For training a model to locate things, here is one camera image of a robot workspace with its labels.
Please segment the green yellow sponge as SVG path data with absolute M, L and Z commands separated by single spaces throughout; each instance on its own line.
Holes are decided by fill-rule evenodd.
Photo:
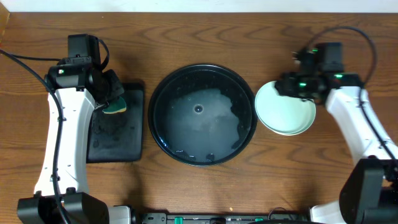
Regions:
M 123 113 L 127 110 L 127 104 L 123 97 L 119 96 L 109 103 L 109 105 L 102 110 L 104 114 Z

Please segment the light green plate bottom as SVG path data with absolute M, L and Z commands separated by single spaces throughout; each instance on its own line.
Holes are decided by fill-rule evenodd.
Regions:
M 313 103 L 293 103 L 274 106 L 258 106 L 257 116 L 271 131 L 295 136 L 306 132 L 316 118 L 317 110 Z

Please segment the light green plate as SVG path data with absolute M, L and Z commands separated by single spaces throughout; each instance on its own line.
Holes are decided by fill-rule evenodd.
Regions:
M 313 103 L 293 103 L 274 106 L 258 106 L 257 116 L 271 131 L 295 136 L 306 132 L 316 118 L 317 110 Z
M 280 96 L 274 86 L 275 81 L 268 82 L 256 94 L 258 119 L 277 134 L 293 136 L 305 132 L 316 117 L 314 102 Z

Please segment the light green plate top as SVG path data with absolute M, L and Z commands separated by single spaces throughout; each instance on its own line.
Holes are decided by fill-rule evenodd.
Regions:
M 280 96 L 274 86 L 275 81 L 268 82 L 256 94 L 258 119 L 277 134 L 293 136 L 305 132 L 316 117 L 314 102 Z

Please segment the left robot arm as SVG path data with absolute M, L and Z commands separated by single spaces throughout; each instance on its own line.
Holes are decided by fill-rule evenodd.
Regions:
M 49 68 L 41 82 L 49 97 L 45 158 L 31 198 L 17 204 L 22 223 L 131 223 L 127 205 L 109 207 L 89 195 L 86 153 L 93 112 L 119 103 L 124 88 L 109 60 L 100 57 L 104 42 L 89 34 L 68 36 L 68 56 Z

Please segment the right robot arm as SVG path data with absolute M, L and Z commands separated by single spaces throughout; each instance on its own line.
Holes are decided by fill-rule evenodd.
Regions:
M 295 53 L 296 72 L 275 88 L 282 96 L 319 101 L 338 124 L 354 169 L 335 202 L 310 209 L 314 223 L 397 223 L 397 146 L 370 104 L 357 73 L 346 73 L 340 43 Z

